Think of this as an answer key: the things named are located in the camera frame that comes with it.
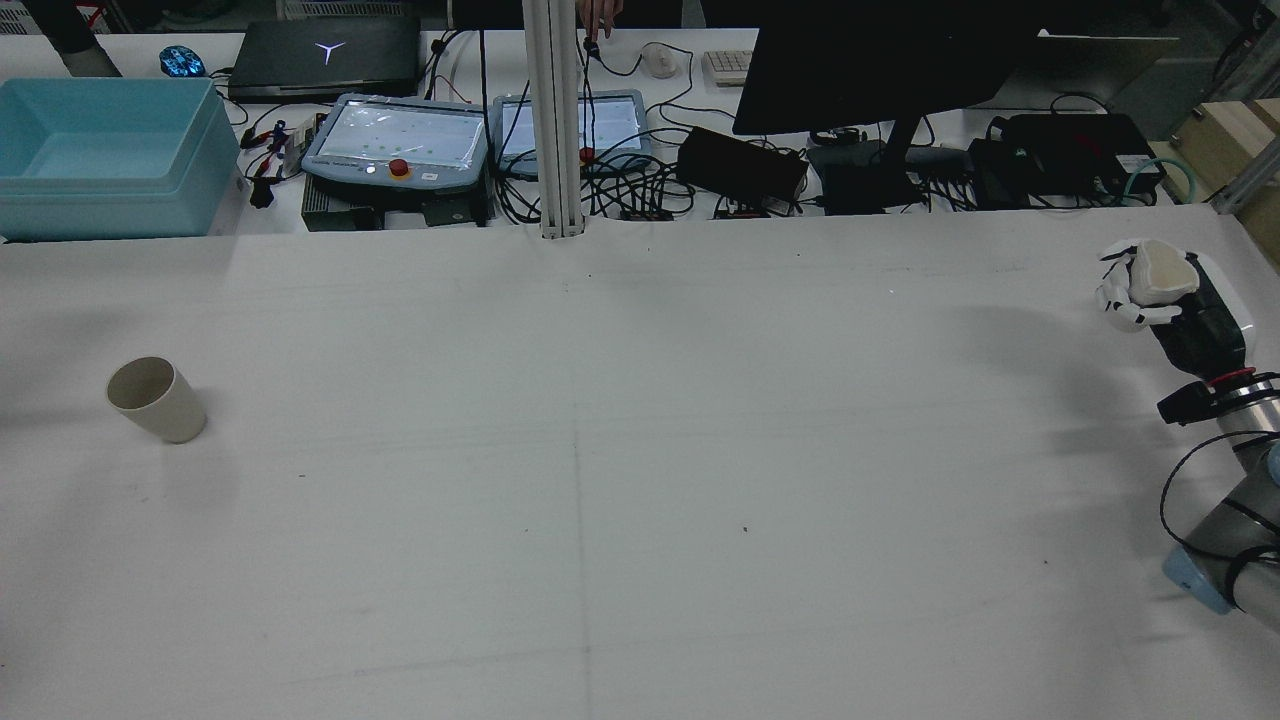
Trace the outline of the bystander bare hand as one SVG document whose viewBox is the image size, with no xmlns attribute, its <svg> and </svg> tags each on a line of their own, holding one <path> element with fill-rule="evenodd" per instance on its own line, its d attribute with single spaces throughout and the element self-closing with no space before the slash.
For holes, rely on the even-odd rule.
<svg viewBox="0 0 1280 720">
<path fill-rule="evenodd" d="M 586 37 L 596 42 L 600 35 L 611 37 L 617 15 L 625 10 L 622 0 L 581 0 L 575 3 Z"/>
</svg>

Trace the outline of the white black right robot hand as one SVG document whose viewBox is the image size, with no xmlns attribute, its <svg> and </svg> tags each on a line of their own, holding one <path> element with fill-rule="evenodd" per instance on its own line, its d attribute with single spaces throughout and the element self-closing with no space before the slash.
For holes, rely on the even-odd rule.
<svg viewBox="0 0 1280 720">
<path fill-rule="evenodd" d="M 1149 331 L 1172 366 L 1208 384 L 1252 366 L 1256 323 L 1212 258 L 1137 238 L 1108 246 L 1100 260 L 1094 300 L 1112 327 Z"/>
</svg>

